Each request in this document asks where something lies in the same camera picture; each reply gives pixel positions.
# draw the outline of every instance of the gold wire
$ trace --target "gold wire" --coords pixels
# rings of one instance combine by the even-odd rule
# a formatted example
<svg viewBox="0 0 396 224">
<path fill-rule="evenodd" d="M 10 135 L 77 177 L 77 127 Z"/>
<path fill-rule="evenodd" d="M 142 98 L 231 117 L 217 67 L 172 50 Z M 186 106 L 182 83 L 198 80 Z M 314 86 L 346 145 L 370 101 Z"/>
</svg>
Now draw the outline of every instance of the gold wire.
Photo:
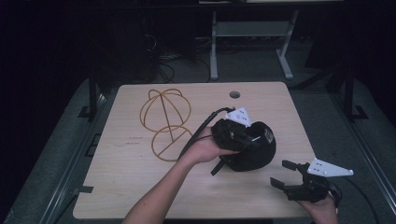
<svg viewBox="0 0 396 224">
<path fill-rule="evenodd" d="M 151 96 L 151 94 L 153 92 L 157 92 L 157 95 Z M 183 98 L 187 102 L 187 104 L 189 105 L 189 115 L 185 119 L 182 118 L 180 112 L 178 111 L 176 106 L 172 103 L 172 101 L 166 96 L 166 94 L 179 96 L 179 97 Z M 151 129 L 151 128 L 148 127 L 148 125 L 146 124 L 146 119 L 147 119 L 149 110 L 151 109 L 151 106 L 154 104 L 154 102 L 159 97 L 161 98 L 161 103 L 163 105 L 163 113 L 165 114 L 167 126 L 161 128 L 160 130 L 154 130 L 154 129 Z M 181 124 L 178 124 L 178 125 L 171 125 L 170 124 L 169 118 L 168 118 L 168 113 L 166 111 L 166 106 L 165 106 L 165 102 L 164 102 L 163 98 L 175 109 L 175 111 L 178 114 L 178 117 L 180 118 Z M 151 149 L 152 149 L 152 152 L 154 153 L 154 155 L 158 159 L 160 159 L 162 161 L 177 161 L 177 159 L 169 160 L 169 159 L 162 158 L 161 154 L 163 154 L 166 149 L 168 149 L 170 146 L 172 146 L 184 133 L 188 132 L 190 135 L 192 135 L 190 130 L 188 130 L 187 128 L 183 127 L 183 125 L 189 120 L 190 115 L 191 115 L 191 104 L 190 104 L 190 101 L 186 97 L 183 96 L 183 94 L 181 93 L 180 90 L 178 90 L 178 89 L 169 89 L 169 90 L 166 90 L 166 91 L 150 90 L 148 92 L 148 100 L 143 104 L 142 108 L 140 109 L 139 118 L 140 118 L 140 123 L 143 125 L 143 127 L 145 127 L 146 129 L 148 129 L 148 130 L 150 130 L 150 131 L 155 133 L 153 138 L 152 138 L 152 140 L 151 140 Z M 179 128 L 182 128 L 185 131 L 180 136 L 178 136 L 176 139 L 174 139 L 173 131 L 176 130 L 176 129 L 179 129 Z M 160 153 L 157 154 L 155 149 L 154 149 L 154 140 L 155 140 L 155 138 L 157 137 L 157 135 L 159 133 L 170 133 L 172 142 L 166 148 L 164 148 Z"/>
</svg>

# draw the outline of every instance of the round hole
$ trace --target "round hole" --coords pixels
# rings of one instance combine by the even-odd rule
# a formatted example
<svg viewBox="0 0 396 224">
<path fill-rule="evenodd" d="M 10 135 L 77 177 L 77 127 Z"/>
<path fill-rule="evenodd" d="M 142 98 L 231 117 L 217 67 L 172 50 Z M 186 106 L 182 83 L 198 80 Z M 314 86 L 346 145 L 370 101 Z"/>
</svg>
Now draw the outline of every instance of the round hole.
<svg viewBox="0 0 396 224">
<path fill-rule="evenodd" d="M 230 96 L 233 99 L 238 99 L 241 96 L 241 93 L 239 93 L 239 91 L 231 91 Z"/>
</svg>

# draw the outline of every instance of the orange wire sculpture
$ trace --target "orange wire sculpture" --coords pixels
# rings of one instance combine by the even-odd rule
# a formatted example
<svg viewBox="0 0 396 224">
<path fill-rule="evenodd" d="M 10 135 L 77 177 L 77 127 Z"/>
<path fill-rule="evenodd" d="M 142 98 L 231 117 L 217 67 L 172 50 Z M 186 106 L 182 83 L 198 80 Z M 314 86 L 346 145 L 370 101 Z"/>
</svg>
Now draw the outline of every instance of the orange wire sculpture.
<svg viewBox="0 0 396 224">
<path fill-rule="evenodd" d="M 189 113 L 188 113 L 188 116 L 187 116 L 185 119 L 183 119 L 183 117 L 181 116 L 179 110 L 177 109 L 177 107 L 175 106 L 175 104 L 172 103 L 172 101 L 170 100 L 170 98 L 168 97 L 168 95 L 169 95 L 169 96 L 177 96 L 177 97 L 180 97 L 180 98 L 184 99 L 184 101 L 188 104 Z M 166 120 L 166 126 L 165 126 L 165 127 L 161 127 L 161 128 L 158 129 L 158 130 L 156 130 L 156 129 L 152 128 L 152 127 L 149 127 L 148 124 L 146 123 L 147 118 L 148 118 L 149 110 L 152 108 L 154 102 L 156 102 L 157 99 L 161 99 L 162 109 L 163 109 L 163 113 L 164 113 L 165 120 Z M 169 119 L 169 113 L 168 113 L 168 111 L 166 110 L 165 101 L 168 102 L 168 103 L 170 104 L 170 106 L 172 106 L 172 107 L 174 108 L 174 110 L 177 112 L 177 116 L 178 116 L 178 118 L 180 119 L 180 124 L 171 124 L 171 121 L 170 121 L 170 119 Z M 143 125 L 146 129 L 148 129 L 148 130 L 150 130 L 150 131 L 152 131 L 152 132 L 155 133 L 154 136 L 153 136 L 153 138 L 152 138 L 152 140 L 151 140 L 151 149 L 152 149 L 152 152 L 154 153 L 154 155 L 155 155 L 158 159 L 160 159 L 160 160 L 162 160 L 162 161 L 177 161 L 177 159 L 166 159 L 166 158 L 163 158 L 163 157 L 162 157 L 162 154 L 163 154 L 170 146 L 172 146 L 183 134 L 189 133 L 190 135 L 192 135 L 192 133 L 190 132 L 190 130 L 188 130 L 187 128 L 183 127 L 183 125 L 184 125 L 184 124 L 187 122 L 187 120 L 190 118 L 190 115 L 191 115 L 191 104 L 190 104 L 189 100 L 187 100 L 187 98 L 185 98 L 185 97 L 183 96 L 183 94 L 181 93 L 181 91 L 179 91 L 179 90 L 177 90 L 177 89 L 169 89 L 169 90 L 166 90 L 166 91 L 150 90 L 150 91 L 148 92 L 148 100 L 145 102 L 145 104 L 144 104 L 144 105 L 142 106 L 142 108 L 140 109 L 140 122 L 142 123 L 142 125 Z M 182 132 L 179 136 L 174 137 L 174 131 L 177 130 L 177 129 L 180 129 L 180 128 L 183 129 L 184 132 Z M 166 146 L 165 148 L 160 149 L 160 150 L 159 150 L 160 152 L 157 152 L 157 151 L 158 151 L 158 148 L 157 148 L 157 150 L 155 149 L 154 142 L 155 142 L 155 138 L 158 136 L 159 133 L 169 133 L 169 134 L 170 134 L 170 138 L 171 138 L 171 143 L 170 143 L 168 146 Z"/>
</svg>

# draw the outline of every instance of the table leg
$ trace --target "table leg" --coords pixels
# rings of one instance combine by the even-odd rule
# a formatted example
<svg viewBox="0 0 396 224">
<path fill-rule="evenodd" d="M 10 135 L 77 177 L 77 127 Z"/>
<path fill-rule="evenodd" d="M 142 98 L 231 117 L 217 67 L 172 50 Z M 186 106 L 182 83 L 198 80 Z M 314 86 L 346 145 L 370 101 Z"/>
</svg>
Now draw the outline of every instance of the table leg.
<svg viewBox="0 0 396 224">
<path fill-rule="evenodd" d="M 288 80 L 293 79 L 293 74 L 291 73 L 291 70 L 290 70 L 288 61 L 286 60 L 285 55 L 286 55 L 286 50 L 288 49 L 288 46 L 289 46 L 291 35 L 293 34 L 295 22 L 297 21 L 298 12 L 299 12 L 299 10 L 293 11 L 293 14 L 291 15 L 291 19 L 289 22 L 288 29 L 285 34 L 285 42 L 283 43 L 283 45 L 280 49 L 276 50 L 277 58 L 279 59 L 280 65 L 282 66 L 283 73 L 285 74 L 285 77 Z"/>
<path fill-rule="evenodd" d="M 212 21 L 212 50 L 210 51 L 210 79 L 218 80 L 218 59 L 216 58 L 216 11 Z"/>
</svg>

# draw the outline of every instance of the table top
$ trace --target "table top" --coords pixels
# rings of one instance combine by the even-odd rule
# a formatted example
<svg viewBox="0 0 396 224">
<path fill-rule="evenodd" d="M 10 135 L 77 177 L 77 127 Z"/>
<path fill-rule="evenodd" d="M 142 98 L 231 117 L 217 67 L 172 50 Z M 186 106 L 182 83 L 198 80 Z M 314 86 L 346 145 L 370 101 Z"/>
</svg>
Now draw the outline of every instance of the table top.
<svg viewBox="0 0 396 224">
<path fill-rule="evenodd" d="M 169 89 L 177 89 L 182 97 L 175 93 L 176 90 L 172 90 L 165 95 L 167 98 L 163 98 L 163 104 L 161 97 L 148 103 L 149 95 L 154 99 L 157 94 L 155 91 L 149 92 L 150 90 Z M 238 91 L 240 97 L 230 97 L 232 91 Z M 153 153 L 157 151 L 158 154 L 169 145 L 170 133 L 155 135 L 143 126 L 140 117 L 144 118 L 146 126 L 151 130 L 160 130 L 168 123 L 178 127 L 184 122 L 181 126 L 194 133 L 212 112 L 223 107 L 243 106 L 252 122 L 262 121 L 273 130 L 276 154 L 272 162 L 249 172 L 234 172 L 224 166 L 215 176 L 210 171 L 219 159 L 196 165 L 187 176 L 167 218 L 307 216 L 297 203 L 289 202 L 281 190 L 270 185 L 270 177 L 287 185 L 301 185 L 300 173 L 283 168 L 282 160 L 305 163 L 315 158 L 289 91 L 282 82 L 120 87 L 83 184 L 93 187 L 92 193 L 79 194 L 74 216 L 124 218 L 130 208 L 173 166 L 173 161 L 160 160 Z M 224 118 L 225 112 L 223 113 L 209 125 Z M 181 134 L 177 132 L 181 131 L 182 128 L 172 131 L 174 139 Z M 189 138 L 189 134 L 182 134 L 161 157 L 175 159 Z"/>
</svg>

